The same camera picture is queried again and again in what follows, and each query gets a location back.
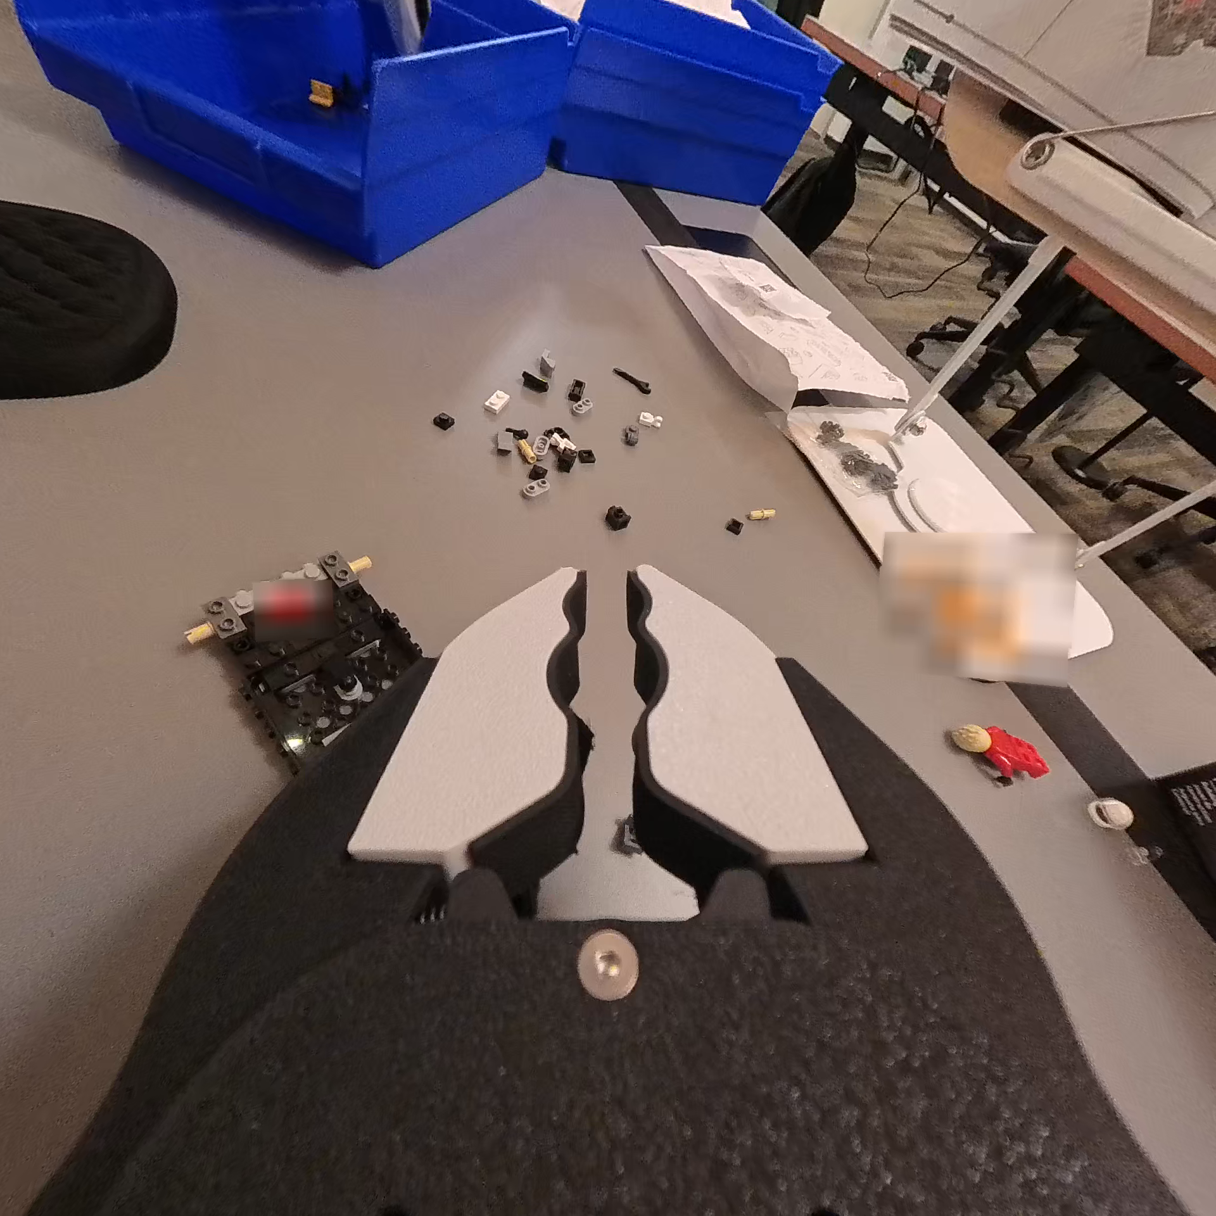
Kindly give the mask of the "white wooden book stand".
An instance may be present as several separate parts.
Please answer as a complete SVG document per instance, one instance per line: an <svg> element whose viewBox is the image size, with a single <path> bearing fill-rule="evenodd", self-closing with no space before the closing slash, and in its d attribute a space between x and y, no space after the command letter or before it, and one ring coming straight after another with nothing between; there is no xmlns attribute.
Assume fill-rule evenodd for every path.
<svg viewBox="0 0 1216 1216"><path fill-rule="evenodd" d="M973 678L1061 686L1064 662L1111 644L1111 621L1074 576L1074 538L1035 535L964 450L918 406L826 410L878 430L901 457L892 498L830 487L885 564L895 626L937 667Z"/></svg>

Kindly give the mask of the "clear bag of dark parts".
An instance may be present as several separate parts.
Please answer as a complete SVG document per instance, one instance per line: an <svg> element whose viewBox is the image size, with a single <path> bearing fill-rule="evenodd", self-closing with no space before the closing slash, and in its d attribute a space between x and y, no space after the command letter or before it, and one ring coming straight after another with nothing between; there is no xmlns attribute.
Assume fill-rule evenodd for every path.
<svg viewBox="0 0 1216 1216"><path fill-rule="evenodd" d="M892 498L901 487L901 457L878 430L856 421L824 409L793 409L785 415L785 438L835 491L854 498Z"/></svg>

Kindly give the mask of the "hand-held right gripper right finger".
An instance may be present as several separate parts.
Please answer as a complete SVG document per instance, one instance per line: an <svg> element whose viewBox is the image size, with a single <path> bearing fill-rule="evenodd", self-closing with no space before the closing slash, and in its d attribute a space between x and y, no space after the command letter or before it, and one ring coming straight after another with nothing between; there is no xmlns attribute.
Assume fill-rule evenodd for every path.
<svg viewBox="0 0 1216 1216"><path fill-rule="evenodd" d="M630 573L626 607L634 757L660 808L759 864L861 861L864 830L772 647L655 564Z"/></svg>

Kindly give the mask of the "blue plastic storage bin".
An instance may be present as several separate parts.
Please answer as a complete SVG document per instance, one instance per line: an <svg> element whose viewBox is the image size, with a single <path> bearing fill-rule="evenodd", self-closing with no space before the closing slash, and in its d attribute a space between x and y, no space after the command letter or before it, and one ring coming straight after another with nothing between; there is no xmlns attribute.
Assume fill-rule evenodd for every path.
<svg viewBox="0 0 1216 1216"><path fill-rule="evenodd" d="M841 59L763 2L748 27L663 2L586 2L554 128L554 165L760 207Z"/></svg>
<svg viewBox="0 0 1216 1216"><path fill-rule="evenodd" d="M116 144L366 267L544 172L574 24L537 2L14 2L40 68ZM309 83L336 87L334 109Z"/></svg>

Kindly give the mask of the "black brick car chassis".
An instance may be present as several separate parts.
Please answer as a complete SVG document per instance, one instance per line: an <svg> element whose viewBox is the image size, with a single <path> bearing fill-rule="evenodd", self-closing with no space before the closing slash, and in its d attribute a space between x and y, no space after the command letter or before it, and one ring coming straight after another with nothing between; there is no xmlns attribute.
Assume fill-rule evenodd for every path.
<svg viewBox="0 0 1216 1216"><path fill-rule="evenodd" d="M401 616L367 589L372 557L328 550L201 603L183 644L217 649L236 699L293 774L366 718L423 662Z"/></svg>

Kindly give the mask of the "open instruction booklet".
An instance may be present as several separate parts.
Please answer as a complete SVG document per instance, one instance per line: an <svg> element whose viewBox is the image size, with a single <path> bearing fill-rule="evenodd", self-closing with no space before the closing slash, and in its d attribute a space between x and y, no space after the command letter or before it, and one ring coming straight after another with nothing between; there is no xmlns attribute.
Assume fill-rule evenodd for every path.
<svg viewBox="0 0 1216 1216"><path fill-rule="evenodd" d="M1213 2L892 2L888 19L1213 234Z"/></svg>

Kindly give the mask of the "black office chair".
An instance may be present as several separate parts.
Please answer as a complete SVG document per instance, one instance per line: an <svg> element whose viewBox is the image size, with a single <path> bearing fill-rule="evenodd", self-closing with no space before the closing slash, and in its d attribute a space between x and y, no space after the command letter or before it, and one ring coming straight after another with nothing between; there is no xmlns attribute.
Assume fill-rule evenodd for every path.
<svg viewBox="0 0 1216 1216"><path fill-rule="evenodd" d="M979 273L977 289L998 298L1018 278L1018 273L1024 271L1035 249L1035 242L988 239L983 243L988 267ZM1043 379L1030 361L1030 349L1049 325L1049 310L1051 282L1028 289L1015 310L983 340L983 349L990 349L994 340L1009 338L1009 366L1007 370L998 374L998 379L1007 380L1009 375L1020 375L1028 387L1043 390ZM916 334L916 340L908 343L906 356L921 364L924 343L959 346L974 331L974 325L977 322L944 317L936 325Z"/></svg>
<svg viewBox="0 0 1216 1216"><path fill-rule="evenodd" d="M768 221L811 256L850 213L857 151L865 137L850 130L839 147L803 162L763 205Z"/></svg>
<svg viewBox="0 0 1216 1216"><path fill-rule="evenodd" d="M1107 442L1095 452L1072 445L1059 445L1051 450L1051 461L1066 478L1077 481L1090 491L1096 491L1109 503L1116 503L1131 493L1145 493L1164 506L1177 506L1186 494L1193 494L1191 487L1183 491L1161 478L1109 471L1102 462L1102 456L1107 456L1109 448L1113 448L1113 442ZM1205 524L1202 524L1193 532L1186 532L1182 524L1177 524L1182 515L1199 515L1205 520ZM1193 557L1199 553L1213 555L1213 493L1204 494L1199 503L1183 507L1182 513L1171 515L1171 520L1161 520L1153 527L1156 529L1166 527L1171 538L1161 543L1146 543L1145 535L1138 535L1138 539L1127 543L1127 547L1131 550L1131 560L1138 569L1156 569L1168 561L1182 561L1186 557Z"/></svg>

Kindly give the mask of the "black toy car box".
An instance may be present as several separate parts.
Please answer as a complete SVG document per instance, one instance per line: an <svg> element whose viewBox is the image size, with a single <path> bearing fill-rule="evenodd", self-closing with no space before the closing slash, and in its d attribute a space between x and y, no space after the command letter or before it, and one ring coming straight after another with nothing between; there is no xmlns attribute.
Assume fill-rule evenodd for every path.
<svg viewBox="0 0 1216 1216"><path fill-rule="evenodd" d="M1213 764L1141 778L1130 794L1152 866L1213 934Z"/></svg>

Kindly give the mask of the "wood-edged office table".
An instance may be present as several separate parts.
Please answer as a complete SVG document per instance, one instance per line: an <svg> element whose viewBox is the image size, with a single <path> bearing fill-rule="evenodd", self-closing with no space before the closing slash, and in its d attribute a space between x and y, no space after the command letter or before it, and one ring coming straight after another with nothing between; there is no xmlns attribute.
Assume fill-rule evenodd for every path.
<svg viewBox="0 0 1216 1216"><path fill-rule="evenodd" d="M944 94L902 69L881 64L819 18L803 18L800 33L841 59L826 87L826 105L849 121L841 141L856 155L857 166L865 144L875 141L941 191L964 186L944 141Z"/></svg>
<svg viewBox="0 0 1216 1216"><path fill-rule="evenodd" d="M1177 310L1121 287L1081 259L1066 262L1066 276L1116 313L1113 324L1095 329L1077 349L1072 364L1051 380L1080 387L1105 375L1127 399L1186 448L1213 462L1213 406L1179 387L1164 370L1166 356L1213 384L1213 322L1193 329Z"/></svg>

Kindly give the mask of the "white printed paper bag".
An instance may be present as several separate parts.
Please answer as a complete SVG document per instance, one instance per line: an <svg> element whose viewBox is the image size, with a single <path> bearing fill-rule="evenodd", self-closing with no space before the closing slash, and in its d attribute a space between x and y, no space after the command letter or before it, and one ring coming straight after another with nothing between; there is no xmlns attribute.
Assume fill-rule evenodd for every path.
<svg viewBox="0 0 1216 1216"><path fill-rule="evenodd" d="M767 264L655 243L646 256L731 370L772 406L788 410L806 390L908 400L902 379Z"/></svg>
<svg viewBox="0 0 1216 1216"><path fill-rule="evenodd" d="M586 2L539 2L539 6L569 19L579 19L586 7ZM686 7L698 14L713 18L718 22L734 22L739 27L748 27L747 18L734 7L734 2L663 2L663 6Z"/></svg>

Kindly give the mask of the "pile of small brick pieces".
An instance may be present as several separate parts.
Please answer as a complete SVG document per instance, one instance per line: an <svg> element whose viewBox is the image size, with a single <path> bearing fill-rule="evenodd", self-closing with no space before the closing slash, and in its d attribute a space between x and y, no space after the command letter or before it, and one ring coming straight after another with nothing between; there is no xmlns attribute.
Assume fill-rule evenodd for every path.
<svg viewBox="0 0 1216 1216"><path fill-rule="evenodd" d="M484 410L494 390L509 394L501 415ZM515 380L493 387L484 400L493 452L523 466L523 498L539 498L563 478L594 467L605 435L632 450L642 433L663 426L662 410L651 402L614 410L609 390L563 368L551 346L543 346Z"/></svg>

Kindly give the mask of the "grey desk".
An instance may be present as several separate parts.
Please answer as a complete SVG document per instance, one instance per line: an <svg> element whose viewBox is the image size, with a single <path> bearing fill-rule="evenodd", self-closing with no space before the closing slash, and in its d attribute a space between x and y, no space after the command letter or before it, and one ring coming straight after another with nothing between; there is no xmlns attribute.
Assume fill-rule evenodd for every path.
<svg viewBox="0 0 1216 1216"><path fill-rule="evenodd" d="M1087 780L1009 688L883 635L874 560L722 370L614 185L544 174L389 268L346 264L111 144L3 2L3 200L128 230L180 293L155 374L3 406L3 1213L88 1128L205 890L287 783L183 631L206 596L320 550L371 555L426 653L556 568L586 573L574 707L594 752L583 849L543 887L554 918L692 911L611 854L642 713L626 573L655 564L798 660L983 846L1145 1153L1213 1213L1210 937L1087 819ZM663 426L632 450L605 435L594 467L523 498L482 400L543 346ZM953 747L962 724L1051 770L999 787Z"/></svg>

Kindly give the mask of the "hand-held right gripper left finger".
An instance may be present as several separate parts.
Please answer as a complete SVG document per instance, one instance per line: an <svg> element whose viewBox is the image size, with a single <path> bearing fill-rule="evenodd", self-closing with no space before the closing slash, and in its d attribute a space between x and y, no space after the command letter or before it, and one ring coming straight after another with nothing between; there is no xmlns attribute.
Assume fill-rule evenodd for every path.
<svg viewBox="0 0 1216 1216"><path fill-rule="evenodd" d="M487 864L583 791L586 575L559 568L466 626L426 688L346 846L366 864Z"/></svg>

